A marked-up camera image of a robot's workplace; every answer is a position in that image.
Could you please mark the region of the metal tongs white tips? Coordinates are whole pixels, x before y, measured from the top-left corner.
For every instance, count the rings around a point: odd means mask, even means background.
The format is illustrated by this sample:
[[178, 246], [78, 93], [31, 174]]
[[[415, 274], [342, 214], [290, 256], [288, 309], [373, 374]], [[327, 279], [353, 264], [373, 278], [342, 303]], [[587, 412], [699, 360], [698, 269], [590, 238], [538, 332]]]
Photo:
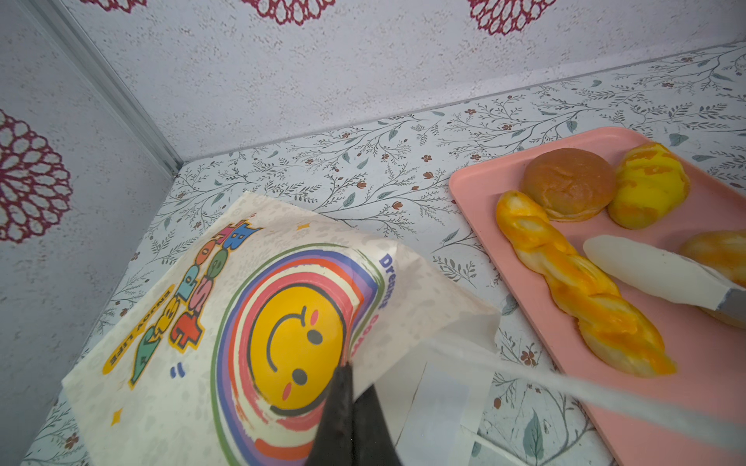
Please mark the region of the metal tongs white tips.
[[731, 326], [745, 326], [745, 269], [694, 260], [628, 238], [601, 235], [583, 245], [602, 271], [649, 295], [701, 308]]

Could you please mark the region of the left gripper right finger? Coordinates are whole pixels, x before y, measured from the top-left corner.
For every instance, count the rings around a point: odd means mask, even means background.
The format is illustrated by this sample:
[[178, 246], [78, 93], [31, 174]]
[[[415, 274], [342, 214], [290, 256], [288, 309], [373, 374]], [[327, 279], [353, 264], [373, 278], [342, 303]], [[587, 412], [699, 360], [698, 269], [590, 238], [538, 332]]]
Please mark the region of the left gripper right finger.
[[402, 466], [390, 438], [375, 386], [367, 388], [354, 404], [352, 464]]

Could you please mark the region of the yellow croissant bread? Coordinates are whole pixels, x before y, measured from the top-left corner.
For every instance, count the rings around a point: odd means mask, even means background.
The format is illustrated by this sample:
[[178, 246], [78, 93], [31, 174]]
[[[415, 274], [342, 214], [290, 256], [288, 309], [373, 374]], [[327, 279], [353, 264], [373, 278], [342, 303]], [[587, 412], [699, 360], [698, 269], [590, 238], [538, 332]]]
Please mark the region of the yellow croissant bread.
[[627, 229], [643, 229], [679, 207], [690, 192], [690, 179], [665, 146], [648, 143], [629, 151], [616, 170], [617, 192], [607, 211]]

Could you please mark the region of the orange fake bread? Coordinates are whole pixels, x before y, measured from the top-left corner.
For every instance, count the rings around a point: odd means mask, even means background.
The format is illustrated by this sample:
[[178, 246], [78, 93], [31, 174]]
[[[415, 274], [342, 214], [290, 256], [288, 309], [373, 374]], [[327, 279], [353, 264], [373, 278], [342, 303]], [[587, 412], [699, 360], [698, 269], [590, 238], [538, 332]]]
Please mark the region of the orange fake bread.
[[575, 318], [596, 357], [641, 378], [677, 372], [656, 326], [551, 225], [541, 206], [510, 190], [497, 201], [495, 221], [520, 262], [544, 278], [557, 307]]

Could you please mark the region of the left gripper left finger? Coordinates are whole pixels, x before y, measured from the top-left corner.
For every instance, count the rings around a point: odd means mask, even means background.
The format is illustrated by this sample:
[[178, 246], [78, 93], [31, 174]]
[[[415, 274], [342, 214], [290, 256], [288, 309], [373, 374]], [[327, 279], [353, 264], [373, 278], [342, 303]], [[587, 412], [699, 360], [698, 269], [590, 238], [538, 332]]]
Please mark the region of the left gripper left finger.
[[335, 369], [313, 448], [306, 465], [353, 464], [353, 369]]

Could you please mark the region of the white paper bag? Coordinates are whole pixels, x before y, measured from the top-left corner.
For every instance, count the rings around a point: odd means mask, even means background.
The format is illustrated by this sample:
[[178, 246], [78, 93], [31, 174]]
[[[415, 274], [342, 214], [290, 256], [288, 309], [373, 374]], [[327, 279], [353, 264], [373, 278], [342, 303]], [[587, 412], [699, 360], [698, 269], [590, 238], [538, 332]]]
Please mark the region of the white paper bag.
[[62, 384], [94, 465], [304, 465], [347, 364], [406, 465], [468, 462], [496, 372], [642, 417], [504, 361], [499, 320], [404, 244], [248, 192]]

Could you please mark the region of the round brown bun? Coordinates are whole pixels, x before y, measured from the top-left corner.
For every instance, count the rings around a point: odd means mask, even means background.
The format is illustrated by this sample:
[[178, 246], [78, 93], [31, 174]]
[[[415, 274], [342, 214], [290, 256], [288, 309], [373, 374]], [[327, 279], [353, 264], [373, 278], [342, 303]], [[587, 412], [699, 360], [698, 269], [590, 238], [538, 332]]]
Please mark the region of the round brown bun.
[[577, 223], [594, 217], [614, 199], [613, 167], [604, 158], [573, 148], [548, 151], [525, 169], [520, 191], [553, 221]]

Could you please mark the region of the yellow fake bread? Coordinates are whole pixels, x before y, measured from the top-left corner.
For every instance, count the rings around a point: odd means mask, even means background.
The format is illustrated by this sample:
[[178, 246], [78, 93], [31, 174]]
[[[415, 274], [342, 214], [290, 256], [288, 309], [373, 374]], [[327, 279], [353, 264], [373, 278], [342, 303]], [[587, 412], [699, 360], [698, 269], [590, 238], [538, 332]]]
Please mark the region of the yellow fake bread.
[[745, 230], [699, 233], [686, 241], [678, 254], [710, 267], [745, 289]]

